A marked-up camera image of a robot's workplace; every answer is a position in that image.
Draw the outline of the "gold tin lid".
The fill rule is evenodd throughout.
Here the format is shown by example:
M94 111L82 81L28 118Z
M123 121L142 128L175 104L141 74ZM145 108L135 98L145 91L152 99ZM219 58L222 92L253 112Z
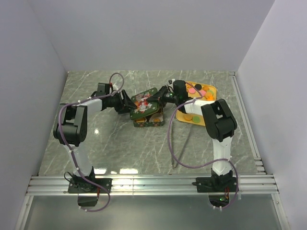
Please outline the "gold tin lid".
M156 113L159 110L157 102L148 102L147 99L156 94L158 90L154 87L131 97L132 102L137 106L130 111L130 119L137 120Z

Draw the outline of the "green cookie tin box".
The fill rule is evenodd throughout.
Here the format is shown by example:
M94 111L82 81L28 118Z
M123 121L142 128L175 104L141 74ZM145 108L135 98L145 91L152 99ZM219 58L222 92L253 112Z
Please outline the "green cookie tin box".
M162 114L164 115L164 112L163 112L163 109L162 109L162 108L160 108L160 109L159 109L157 112L155 112L155 113L162 113ZM133 125L134 125L134 127L162 127L162 126L164 126L165 120L164 120L163 122L154 122L154 123L149 122L149 118L150 118L153 114L144 116L144 117L146 118L146 121L143 122L143 123L141 123L141 122L138 123L138 122L136 122L137 119L134 119L134 120L133 120Z

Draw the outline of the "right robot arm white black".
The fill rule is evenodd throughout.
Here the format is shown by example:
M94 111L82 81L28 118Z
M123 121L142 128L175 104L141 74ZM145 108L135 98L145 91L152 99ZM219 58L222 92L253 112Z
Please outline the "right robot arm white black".
M169 85L161 87L147 101L159 103L162 106L167 103L177 106L171 116L167 131L168 148L172 158L179 165L190 169L202 168L211 164L212 188L215 191L223 191L233 178L233 173L236 173L236 168L230 158L231 142L237 129L237 122L224 99L204 101L202 98L202 93L192 83L184 80L170 80ZM213 141L213 161L199 166L189 166L175 156L171 146L170 133L177 111L203 117L206 131Z

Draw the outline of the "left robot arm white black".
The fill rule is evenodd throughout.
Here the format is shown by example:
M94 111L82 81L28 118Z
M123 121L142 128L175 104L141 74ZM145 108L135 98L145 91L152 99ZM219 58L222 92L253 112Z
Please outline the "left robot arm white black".
M75 180L80 180L80 188L87 193L96 188L94 168L82 146L87 136L88 116L107 108L114 108L120 115L129 113L137 106L125 90L116 88L112 83L99 83L97 91L89 98L76 103L60 104L54 124L53 136L70 156L73 164L72 176Z

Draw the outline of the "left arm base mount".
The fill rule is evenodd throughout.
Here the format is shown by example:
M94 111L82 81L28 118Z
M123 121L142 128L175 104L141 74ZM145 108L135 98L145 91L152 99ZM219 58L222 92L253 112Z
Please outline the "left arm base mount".
M81 177L70 179L68 194L78 195L78 205L81 207L94 207L98 203L101 194L107 194L111 191L112 179L88 179L94 184L85 181Z

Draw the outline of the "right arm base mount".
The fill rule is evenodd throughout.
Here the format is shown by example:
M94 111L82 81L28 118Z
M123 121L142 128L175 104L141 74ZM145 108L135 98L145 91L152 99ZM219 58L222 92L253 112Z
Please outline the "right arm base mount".
M235 177L197 177L192 185L197 187L198 193L224 193L235 192L238 182Z

